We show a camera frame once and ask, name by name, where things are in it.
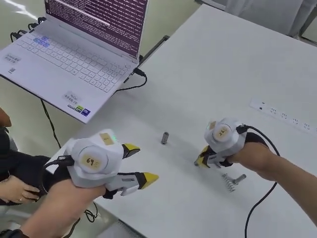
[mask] floor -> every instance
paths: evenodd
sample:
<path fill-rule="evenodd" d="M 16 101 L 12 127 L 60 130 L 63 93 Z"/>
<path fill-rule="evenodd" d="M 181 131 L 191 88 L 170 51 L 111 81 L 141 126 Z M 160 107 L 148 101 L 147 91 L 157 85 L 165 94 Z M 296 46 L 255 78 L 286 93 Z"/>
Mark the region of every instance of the floor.
<path fill-rule="evenodd" d="M 141 54 L 146 54 L 164 35 L 172 35 L 198 7 L 194 0 L 150 0 Z M 9 36 L 12 31 L 27 29 L 28 23 L 36 21 L 43 14 L 43 0 L 0 0 L 0 49 L 10 44 Z M 13 127 L 10 132 L 21 151 L 51 156 L 58 150 L 39 99 L 0 78 L 0 107 L 11 117 Z M 48 111 L 62 144 L 83 126 L 50 105 Z M 19 211 L 28 214 L 34 209 L 32 205 L 19 208 Z M 106 211 L 100 209 L 100 213 L 102 218 L 93 225 L 83 217 L 74 237 L 94 237 L 115 221 Z M 16 220 L 17 216 L 12 212 L 10 214 L 6 220 Z M 4 218 L 0 217 L 0 224 L 4 224 L 3 222 Z"/>

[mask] laptop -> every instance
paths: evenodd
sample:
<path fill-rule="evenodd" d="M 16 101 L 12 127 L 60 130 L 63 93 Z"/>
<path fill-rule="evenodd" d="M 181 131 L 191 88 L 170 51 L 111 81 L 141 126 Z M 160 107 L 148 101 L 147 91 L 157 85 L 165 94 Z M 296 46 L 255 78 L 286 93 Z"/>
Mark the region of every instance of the laptop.
<path fill-rule="evenodd" d="M 45 0 L 47 20 L 0 51 L 0 74 L 87 123 L 139 63 L 148 0 Z"/>

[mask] spring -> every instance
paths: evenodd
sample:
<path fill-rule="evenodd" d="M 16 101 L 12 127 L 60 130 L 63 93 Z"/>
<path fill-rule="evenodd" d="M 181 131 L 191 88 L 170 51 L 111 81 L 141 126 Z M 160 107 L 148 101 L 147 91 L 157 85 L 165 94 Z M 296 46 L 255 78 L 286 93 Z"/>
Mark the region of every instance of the spring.
<path fill-rule="evenodd" d="M 228 176 L 228 174 L 223 174 L 222 179 L 224 180 L 229 192 L 234 192 L 236 190 L 235 185 L 233 184 L 232 179 Z"/>

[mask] power outlet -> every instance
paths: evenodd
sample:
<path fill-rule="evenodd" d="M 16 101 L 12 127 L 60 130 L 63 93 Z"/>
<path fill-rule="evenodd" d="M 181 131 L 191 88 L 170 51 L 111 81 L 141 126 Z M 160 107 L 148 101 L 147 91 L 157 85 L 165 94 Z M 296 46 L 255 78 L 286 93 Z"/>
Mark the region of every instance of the power outlet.
<path fill-rule="evenodd" d="M 312 128 L 311 129 L 311 134 L 316 135 L 317 136 L 317 127 L 316 128 Z"/>
<path fill-rule="evenodd" d="M 271 105 L 267 105 L 266 103 L 262 102 L 258 99 L 252 99 L 250 102 L 250 107 L 256 109 L 257 111 L 263 112 L 266 115 L 269 115 L 275 119 L 278 119 L 284 123 L 291 125 L 292 127 L 297 128 L 302 132 L 309 133 L 317 137 L 317 127 L 316 125 L 310 125 L 308 123 L 302 123 L 298 119 L 292 117 L 291 115 L 279 111 L 278 109 L 272 107 Z"/>
<path fill-rule="evenodd" d="M 295 118 L 293 119 L 290 119 L 289 123 L 292 125 L 292 126 L 299 126 L 299 121 Z"/>
<path fill-rule="evenodd" d="M 310 132 L 311 131 L 311 126 L 307 123 L 304 123 L 303 124 L 303 130 L 307 131 L 307 132 Z"/>
<path fill-rule="evenodd" d="M 270 107 L 268 110 L 268 114 L 275 118 L 277 116 L 277 109 Z"/>
<path fill-rule="evenodd" d="M 281 113 L 280 119 L 282 119 L 282 120 L 287 120 L 287 119 L 288 119 L 287 114 L 286 114 L 286 113 Z"/>

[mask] metal bolt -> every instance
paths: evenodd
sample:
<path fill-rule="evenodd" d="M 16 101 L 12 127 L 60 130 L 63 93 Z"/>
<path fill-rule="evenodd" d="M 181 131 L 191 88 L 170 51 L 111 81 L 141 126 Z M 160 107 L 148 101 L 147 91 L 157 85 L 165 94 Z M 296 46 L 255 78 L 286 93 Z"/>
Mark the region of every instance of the metal bolt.
<path fill-rule="evenodd" d="M 247 178 L 246 175 L 241 175 L 239 178 L 234 179 L 232 182 L 233 182 L 235 185 L 238 185 L 242 180 L 245 180 L 246 178 Z"/>

